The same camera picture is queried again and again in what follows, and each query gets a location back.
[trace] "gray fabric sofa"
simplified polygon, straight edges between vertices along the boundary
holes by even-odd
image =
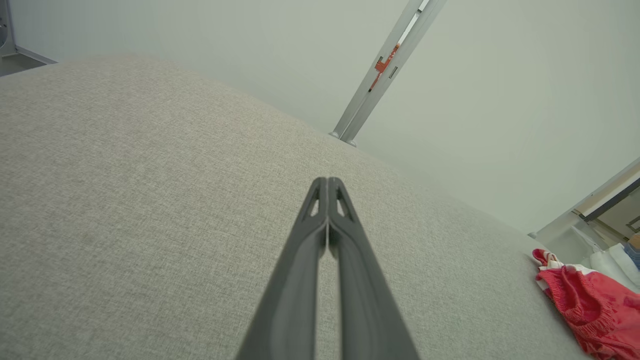
[[[220,83],[124,56],[0,78],[0,358],[231,359],[314,178],[346,184],[423,359],[587,359],[542,247]],[[339,359],[336,262],[317,358]]]

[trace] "red cloth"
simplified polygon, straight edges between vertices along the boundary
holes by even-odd
[[[533,255],[547,266],[544,253],[536,249]],[[587,354],[601,360],[640,359],[640,295],[579,265],[542,270],[536,280],[546,282],[545,293]]]

